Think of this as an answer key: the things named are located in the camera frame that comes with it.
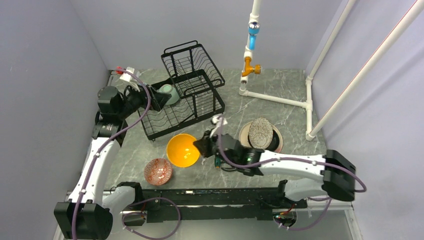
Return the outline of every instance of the blue valve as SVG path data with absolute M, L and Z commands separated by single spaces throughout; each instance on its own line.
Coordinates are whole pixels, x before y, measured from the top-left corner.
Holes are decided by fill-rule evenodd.
M 259 23 L 252 21 L 249 23 L 249 49 L 255 49 L 256 35 L 259 33 Z

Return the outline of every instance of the black dish rack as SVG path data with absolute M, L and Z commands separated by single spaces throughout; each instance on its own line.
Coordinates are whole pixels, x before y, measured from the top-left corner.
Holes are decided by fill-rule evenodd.
M 195 40 L 169 47 L 161 57 L 169 78 L 151 86 L 158 90 L 164 84 L 171 84 L 180 100 L 174 105 L 166 105 L 159 112 L 147 112 L 141 123 L 147 139 L 152 141 L 225 110 L 216 90 L 225 84 L 225 80 L 202 44 Z

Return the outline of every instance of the orange bowl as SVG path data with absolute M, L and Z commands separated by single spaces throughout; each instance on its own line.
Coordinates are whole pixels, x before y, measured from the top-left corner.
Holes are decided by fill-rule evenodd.
M 180 168 L 186 168 L 196 163 L 200 157 L 199 150 L 193 145 L 196 138 L 190 134 L 175 135 L 166 146 L 166 156 L 169 161 Z
M 151 185 L 162 185 L 172 176 L 172 165 L 164 158 L 156 158 L 147 163 L 144 168 L 144 178 Z

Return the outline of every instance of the gray marble countertop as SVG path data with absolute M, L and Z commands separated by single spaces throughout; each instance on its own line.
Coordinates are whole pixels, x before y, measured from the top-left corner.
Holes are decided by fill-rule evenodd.
M 267 101 L 263 99 L 240 96 L 240 69 L 221 69 L 225 85 L 218 88 L 225 102 L 224 116 L 228 119 L 225 133 L 238 138 L 239 131 L 246 123 L 257 117 L 265 117 L 281 132 L 283 137 L 282 153 L 295 155 L 325 154 L 326 145 L 321 132 L 312 141 L 305 139 L 306 113 L 301 107 Z M 147 84 L 166 80 L 169 75 L 165 69 L 141 70 L 140 78 Z M 111 85 L 120 91 L 124 86 L 113 75 Z M 303 72 L 299 69 L 264 69 L 260 75 L 251 74 L 247 89 L 276 97 L 305 101 L 306 87 Z M 139 118 L 135 113 L 127 118 L 133 123 Z M 313 124 L 317 116 L 313 113 Z M 172 177 L 164 185 L 153 186 L 144 178 L 144 168 L 149 161 L 156 158 L 167 158 L 165 149 L 168 141 L 180 133 L 188 133 L 197 139 L 205 130 L 211 129 L 209 120 L 196 123 L 173 133 L 158 137 L 155 141 L 147 139 L 142 124 L 130 129 L 125 137 L 121 150 L 112 163 L 107 177 L 105 189 L 110 189 L 120 182 L 140 182 L 144 189 L 192 189 L 192 188 L 246 188 L 276 187 L 278 181 L 295 179 L 286 175 L 244 176 L 240 172 L 225 172 L 214 167 L 213 157 L 202 165 L 200 158 L 194 165 L 186 168 L 173 166 Z

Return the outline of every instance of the white wall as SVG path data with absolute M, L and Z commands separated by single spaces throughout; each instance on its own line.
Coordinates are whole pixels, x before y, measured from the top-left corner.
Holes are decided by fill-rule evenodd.
M 2 0 L 0 72 L 0 239 L 52 239 L 108 71 L 68 0 Z
M 108 69 L 162 69 L 165 48 L 198 40 L 242 68 L 253 0 L 71 0 Z M 264 0 L 254 64 L 305 69 L 342 0 Z
M 319 118 L 413 2 L 356 3 L 313 81 Z M 424 236 L 423 23 L 421 13 L 323 128 L 368 186 L 353 204 L 366 240 Z

